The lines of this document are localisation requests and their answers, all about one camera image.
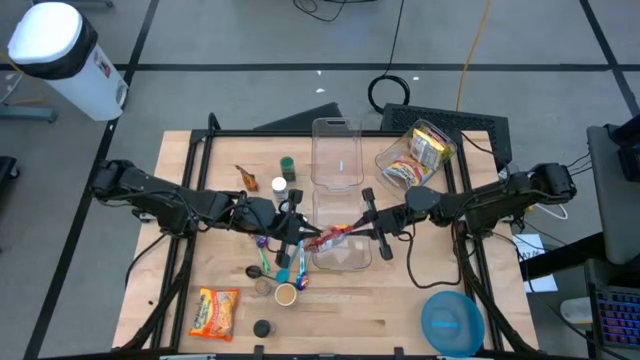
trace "blue bowl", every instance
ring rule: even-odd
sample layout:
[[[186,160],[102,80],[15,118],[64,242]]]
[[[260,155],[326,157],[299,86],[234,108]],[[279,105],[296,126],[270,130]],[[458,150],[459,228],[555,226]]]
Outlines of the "blue bowl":
[[[445,356],[469,357],[484,340],[484,320],[476,304],[453,291],[432,296],[422,309],[422,332]]]

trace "keyboard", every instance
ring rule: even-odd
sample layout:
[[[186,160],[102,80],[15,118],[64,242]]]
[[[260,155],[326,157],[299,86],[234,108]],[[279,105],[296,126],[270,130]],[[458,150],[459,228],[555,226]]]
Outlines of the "keyboard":
[[[640,350],[640,289],[598,287],[593,301],[597,303],[594,325],[600,328],[601,343]]]
[[[439,129],[484,130],[489,134],[491,151],[507,164],[511,162],[511,137],[507,118],[418,106],[387,104],[384,107],[381,130],[408,130],[416,120],[423,119]],[[498,170],[502,170],[496,161]]]

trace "clear plastic container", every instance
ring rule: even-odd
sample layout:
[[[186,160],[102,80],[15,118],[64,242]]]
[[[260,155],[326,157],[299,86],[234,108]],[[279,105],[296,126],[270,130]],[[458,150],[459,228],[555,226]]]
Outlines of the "clear plastic container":
[[[311,180],[313,223],[325,230],[333,225],[352,225],[365,210],[360,192],[362,169],[362,122],[342,118],[317,119],[312,124]],[[371,240],[347,236],[339,245],[314,253],[315,266],[326,270],[356,270],[371,264]]]
[[[443,152],[442,157],[437,161],[437,166],[428,169],[428,173],[426,174],[422,185],[425,185],[429,179],[431,179],[431,177],[442,168],[442,165],[449,161],[449,159],[451,159],[458,150],[456,143],[435,125],[426,120],[416,121],[413,126],[404,133],[404,135],[393,143],[393,145],[376,156],[376,166],[379,169],[379,171],[376,172],[376,179],[398,199],[404,199],[404,194],[408,188],[403,186],[404,184],[392,181],[383,173],[383,170],[395,161],[403,158],[416,160],[411,154],[411,143],[414,137],[414,129],[420,130],[423,133],[437,138],[438,142],[445,146],[445,151]]]
[[[345,190],[316,187],[313,192],[313,223],[320,229],[332,225],[352,225],[362,217],[365,204],[358,186]],[[330,250],[314,253],[313,263],[325,270],[358,270],[371,264],[371,239],[347,236]]]
[[[313,135],[311,181],[329,190],[346,190],[364,181],[362,122],[342,118],[316,119]]]

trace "trash can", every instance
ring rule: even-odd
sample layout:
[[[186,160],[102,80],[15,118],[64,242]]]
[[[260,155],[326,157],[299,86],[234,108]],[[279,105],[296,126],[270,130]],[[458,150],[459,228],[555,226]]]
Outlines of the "trash can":
[[[128,86],[97,43],[98,33],[74,7],[45,2],[29,9],[9,41],[9,57],[96,121],[122,114]]]

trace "wooden tabletop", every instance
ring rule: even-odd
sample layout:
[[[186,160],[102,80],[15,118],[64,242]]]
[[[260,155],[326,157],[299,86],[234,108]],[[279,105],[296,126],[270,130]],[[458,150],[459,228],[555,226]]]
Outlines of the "wooden tabletop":
[[[479,146],[490,148],[485,132],[466,134]],[[189,136],[190,132],[187,131],[165,133],[155,170],[156,176],[180,183]],[[365,179],[361,188],[373,188],[378,209],[400,203],[400,200],[393,197],[376,180],[377,167],[373,161],[375,156],[394,140],[373,137],[362,139]],[[491,155],[478,151],[468,143],[465,143],[464,149],[473,187],[497,180]],[[202,149],[199,149],[193,179],[197,178],[201,154]],[[243,189],[241,177],[234,168],[237,164],[256,175],[260,191],[251,195],[273,198],[270,183],[273,177],[280,176],[279,159],[283,156],[291,156],[295,160],[295,188],[304,191],[304,199],[298,207],[298,212],[308,214],[311,219],[311,138],[215,138],[206,188]],[[457,188],[462,189],[455,159],[453,167]],[[437,173],[427,185],[446,192],[444,173]],[[498,225],[495,232],[511,237],[509,227],[503,224]],[[423,222],[416,226],[416,233],[411,266],[417,281],[421,284],[439,280],[455,281],[458,266],[452,253],[449,229]],[[157,237],[157,225],[143,224],[137,252]],[[298,293],[298,301],[294,306],[283,308],[276,304],[272,295],[258,296],[254,290],[254,280],[244,274],[246,266],[260,264],[257,249],[249,236],[223,230],[198,234],[180,351],[251,353],[254,345],[263,344],[267,353],[392,354],[394,347],[401,346],[406,354],[436,354],[436,350],[422,335],[422,307],[430,296],[439,291],[454,290],[464,293],[463,286],[437,286],[428,290],[415,288],[407,275],[407,244],[391,236],[388,236],[387,241],[392,247],[394,259],[382,260],[377,245],[373,243],[373,260],[364,270],[326,271],[311,265],[309,288]],[[168,243],[166,241],[145,256],[132,271],[114,337],[114,346],[122,345],[129,340],[157,303]],[[531,346],[537,347],[513,245],[494,236],[484,240],[484,247],[496,304],[523,339]],[[273,254],[267,254],[271,266],[277,269]],[[297,276],[297,271],[296,261],[291,267],[292,279]],[[240,289],[233,341],[209,340],[187,335],[196,313],[200,287]],[[480,306],[480,309],[486,323],[484,308]],[[166,316],[162,341],[164,345],[168,344],[173,317],[172,308]],[[255,337],[252,329],[259,319],[267,319],[275,324],[275,335],[266,339]],[[485,347],[490,349],[492,344],[488,327],[486,332]]]

